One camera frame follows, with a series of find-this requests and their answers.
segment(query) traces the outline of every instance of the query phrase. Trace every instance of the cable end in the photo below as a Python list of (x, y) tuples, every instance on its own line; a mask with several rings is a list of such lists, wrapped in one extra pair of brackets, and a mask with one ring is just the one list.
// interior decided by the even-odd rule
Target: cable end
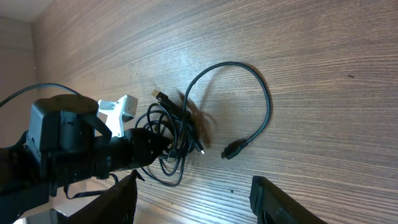
[(224, 152), (221, 153), (221, 158), (232, 159), (233, 157), (237, 156), (247, 145), (248, 143), (246, 142), (246, 139), (236, 140), (224, 149)]

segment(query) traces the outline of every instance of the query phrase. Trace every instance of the black cable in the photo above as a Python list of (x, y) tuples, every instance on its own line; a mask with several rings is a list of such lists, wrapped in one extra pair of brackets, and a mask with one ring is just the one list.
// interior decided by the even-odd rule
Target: black cable
[[(179, 183), (181, 183), (182, 175), (183, 175), (183, 169), (185, 165), (185, 157), (189, 155), (195, 148), (203, 152), (202, 149), (203, 147), (201, 146), (198, 136), (196, 135), (195, 132), (195, 127), (193, 125), (193, 120), (192, 117), (190, 116), (190, 113), (187, 112), (187, 100), (188, 100), (188, 95), (189, 92), (192, 89), (192, 86), (196, 84), (196, 82), (204, 76), (204, 74), (208, 73), (209, 71), (222, 67), (222, 66), (237, 66), (246, 69), (247, 71), (251, 72), (258, 80), (260, 83), (260, 86), (264, 92), (264, 96), (266, 98), (266, 105), (267, 105), (267, 111), (266, 111), (266, 116), (260, 126), (260, 128), (254, 132), (251, 136), (249, 136), (247, 139), (240, 139), (237, 140), (233, 143), (231, 143), (221, 154), (221, 157), (231, 159), (232, 157), (236, 156), (239, 154), (239, 152), (249, 144), (249, 142), (253, 141), (263, 130), (266, 128), (269, 119), (271, 117), (271, 101), (269, 98), (269, 94), (267, 91), (266, 84), (260, 77), (260, 75), (252, 69), (250, 66), (245, 65), (240, 62), (222, 62), (218, 63), (216, 65), (210, 66), (199, 75), (197, 75), (192, 82), (189, 84), (186, 92), (185, 92), (185, 97), (183, 99), (183, 104), (182, 104), (182, 109), (178, 109), (178, 106), (172, 103), (169, 98), (164, 95), (161, 92), (154, 92), (154, 96), (159, 100), (159, 103), (155, 103), (149, 106), (147, 112), (143, 114), (141, 117), (138, 118), (136, 122), (136, 128), (138, 127), (138, 124), (140, 121), (144, 118), (147, 118), (147, 122), (144, 125), (144, 128), (152, 131), (153, 133), (157, 133), (159, 135), (164, 135), (164, 131), (168, 129), (171, 133), (171, 135), (174, 137), (174, 143), (173, 147), (167, 151), (167, 154), (161, 154), (159, 156), (159, 164), (160, 168), (162, 169), (162, 172), (166, 176), (172, 176), (176, 173), (180, 163), (180, 175), (178, 177), (178, 181), (176, 183), (169, 183), (163, 180), (158, 179), (155, 175), (151, 174), (150, 172), (146, 171), (144, 168), (142, 170), (152, 179), (155, 181), (164, 184), (169, 187), (175, 187)], [(153, 107), (159, 107), (161, 110), (151, 110)], [(159, 119), (157, 121), (152, 121), (150, 118), (150, 114), (159, 114)], [(169, 161), (170, 159), (173, 159), (175, 161), (174, 168), (172, 172), (167, 172), (165, 169), (165, 164), (164, 162)]]
[(8, 96), (5, 100), (3, 100), (3, 101), (0, 103), (0, 107), (2, 107), (2, 106), (5, 105), (8, 101), (12, 100), (13, 98), (17, 97), (18, 95), (20, 95), (20, 94), (22, 94), (22, 93), (24, 93), (24, 92), (26, 92), (26, 91), (33, 90), (33, 89), (35, 89), (35, 88), (44, 88), (44, 87), (57, 87), (57, 88), (62, 88), (62, 89), (64, 89), (64, 90), (68, 90), (68, 91), (70, 91), (70, 92), (72, 92), (72, 93), (74, 93), (74, 94), (80, 95), (80, 94), (79, 94), (78, 92), (76, 92), (75, 90), (72, 90), (71, 88), (68, 88), (68, 87), (63, 86), (63, 85), (60, 85), (60, 84), (56, 84), (56, 83), (39, 83), (39, 84), (35, 84), (35, 85), (31, 85), (31, 86), (25, 87), (25, 88), (23, 88), (23, 89), (21, 89), (21, 90), (15, 92), (15, 93), (13, 93), (11, 96)]

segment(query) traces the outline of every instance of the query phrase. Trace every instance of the wooden table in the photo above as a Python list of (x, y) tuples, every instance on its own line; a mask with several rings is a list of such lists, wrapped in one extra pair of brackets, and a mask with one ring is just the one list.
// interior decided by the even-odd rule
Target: wooden table
[[(267, 82), (271, 121), (228, 161), (221, 151), (258, 128), (264, 96), (240, 68), (199, 80), (189, 97), (203, 112), (205, 155), (187, 158), (178, 187), (144, 176), (135, 223), (255, 223), (254, 175), (330, 223), (398, 222), (397, 1), (57, 0), (33, 31), (38, 82), (96, 100), (130, 94), (137, 115), (153, 89), (178, 103), (218, 62), (250, 63)], [(158, 162), (150, 168), (160, 175)], [(71, 193), (111, 184), (92, 179)], [(66, 214), (92, 200), (64, 198), (53, 205)]]

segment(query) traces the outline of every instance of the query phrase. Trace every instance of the white object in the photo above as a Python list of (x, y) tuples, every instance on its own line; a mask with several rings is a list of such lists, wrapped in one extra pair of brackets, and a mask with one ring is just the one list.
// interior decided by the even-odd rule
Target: white object
[(134, 118), (138, 100), (130, 95), (124, 95), (116, 102), (99, 100), (98, 112), (108, 115), (105, 124), (112, 131), (112, 137), (123, 137), (123, 123)]

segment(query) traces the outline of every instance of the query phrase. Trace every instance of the wood grain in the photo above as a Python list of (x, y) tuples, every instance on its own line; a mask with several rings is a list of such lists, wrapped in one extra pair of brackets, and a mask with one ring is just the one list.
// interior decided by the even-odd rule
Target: wood grain
[[(397, 223), (397, 12), (394, 0), (58, 0), (33, 23), (37, 79), (96, 100), (130, 94), (142, 114), (153, 89), (179, 102), (178, 91), (218, 62), (263, 74), (271, 121), (230, 161), (220, 158), (225, 145), (263, 119), (260, 86), (232, 67), (197, 82), (189, 97), (216, 121), (211, 144), (188, 157), (180, 186), (138, 183), (135, 223), (255, 223), (253, 175), (327, 222)], [(161, 174), (157, 162), (150, 168)], [(71, 193), (111, 184), (88, 180)], [(65, 213), (91, 200), (63, 197), (55, 206)]]

